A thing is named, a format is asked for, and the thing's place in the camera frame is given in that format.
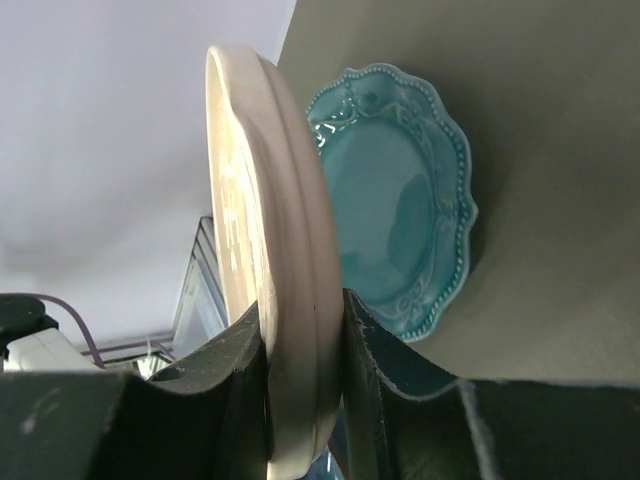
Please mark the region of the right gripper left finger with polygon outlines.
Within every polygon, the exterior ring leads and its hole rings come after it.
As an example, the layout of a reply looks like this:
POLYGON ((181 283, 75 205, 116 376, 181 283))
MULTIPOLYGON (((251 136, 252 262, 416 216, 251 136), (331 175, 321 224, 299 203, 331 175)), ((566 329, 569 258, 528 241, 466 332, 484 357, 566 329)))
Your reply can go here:
POLYGON ((266 354, 250 307, 149 379, 103 370, 57 330, 12 342, 1 376, 5 479, 262 479, 266 354))

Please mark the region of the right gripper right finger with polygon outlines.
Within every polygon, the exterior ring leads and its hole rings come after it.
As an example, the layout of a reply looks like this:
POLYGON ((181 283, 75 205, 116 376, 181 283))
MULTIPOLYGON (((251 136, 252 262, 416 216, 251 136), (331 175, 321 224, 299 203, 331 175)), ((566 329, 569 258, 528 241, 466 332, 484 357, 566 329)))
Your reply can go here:
POLYGON ((353 479, 635 479, 631 384, 467 379, 425 359, 344 294, 353 479))

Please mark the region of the teal scalloped ceramic plate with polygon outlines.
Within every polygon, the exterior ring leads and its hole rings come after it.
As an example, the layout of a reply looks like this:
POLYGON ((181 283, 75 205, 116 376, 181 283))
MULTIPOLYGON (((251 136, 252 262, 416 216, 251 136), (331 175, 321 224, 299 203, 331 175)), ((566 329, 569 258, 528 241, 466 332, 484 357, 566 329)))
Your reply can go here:
POLYGON ((478 208, 464 131, 429 81, 387 63, 344 70, 306 116, 344 286, 402 340, 428 337, 471 266, 478 208))

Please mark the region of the cream white ceramic plate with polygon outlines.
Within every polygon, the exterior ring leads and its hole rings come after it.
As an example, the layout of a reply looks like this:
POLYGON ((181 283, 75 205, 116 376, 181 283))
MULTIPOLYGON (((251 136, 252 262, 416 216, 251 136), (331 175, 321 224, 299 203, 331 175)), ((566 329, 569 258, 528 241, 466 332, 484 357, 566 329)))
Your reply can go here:
POLYGON ((213 46, 205 109, 216 253, 230 322, 259 315, 267 357, 267 475, 298 479, 333 432, 344 301, 337 235, 307 119, 253 48, 213 46))

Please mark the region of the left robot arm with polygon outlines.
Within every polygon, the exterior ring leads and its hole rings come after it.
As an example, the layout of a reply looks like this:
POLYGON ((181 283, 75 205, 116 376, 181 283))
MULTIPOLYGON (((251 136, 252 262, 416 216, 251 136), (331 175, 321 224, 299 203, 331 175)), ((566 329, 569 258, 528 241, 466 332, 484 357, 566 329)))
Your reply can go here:
POLYGON ((9 371, 83 372, 105 368, 97 345, 80 314, 68 302, 47 294, 1 295, 1 369, 9 371), (76 322, 89 354, 83 355, 59 330, 46 310, 53 303, 76 322))

